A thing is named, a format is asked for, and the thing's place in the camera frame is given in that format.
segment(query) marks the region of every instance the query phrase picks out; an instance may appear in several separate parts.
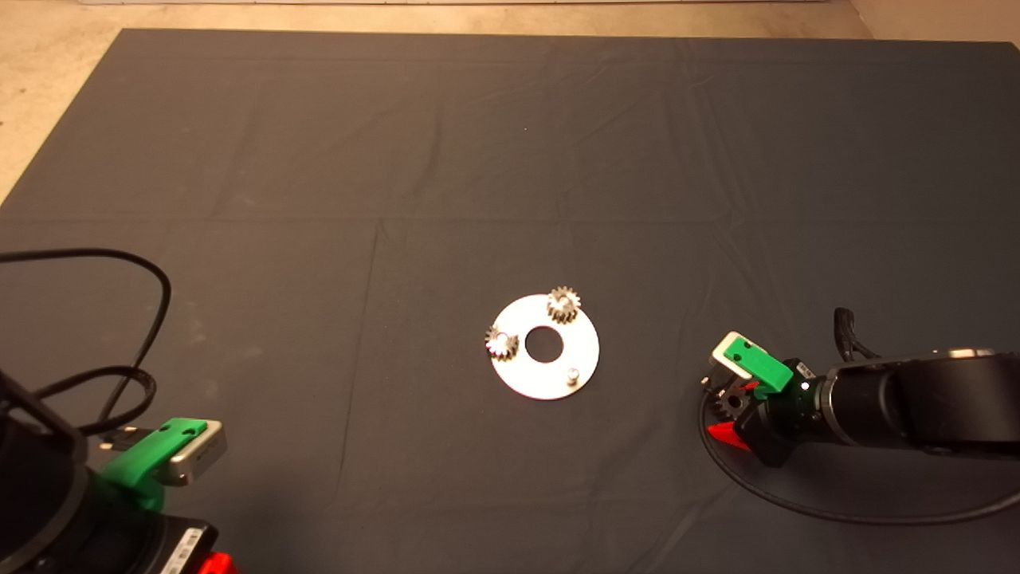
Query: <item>metal gear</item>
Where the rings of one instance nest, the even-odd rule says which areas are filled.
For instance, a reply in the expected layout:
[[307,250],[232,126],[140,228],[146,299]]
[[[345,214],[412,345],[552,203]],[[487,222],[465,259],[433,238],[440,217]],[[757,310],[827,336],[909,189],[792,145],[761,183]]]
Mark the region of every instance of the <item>metal gear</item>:
[[745,387],[748,381],[734,377],[733,381],[716,392],[712,402],[712,414],[720,422],[735,421],[751,405],[751,392]]
[[497,361],[510,361],[517,355],[520,347],[520,340],[517,335],[508,335],[500,331],[495,325],[486,331],[486,350],[489,357]]
[[566,325],[577,318],[580,297],[567,285],[557,286],[549,294],[549,303],[546,309],[553,321]]

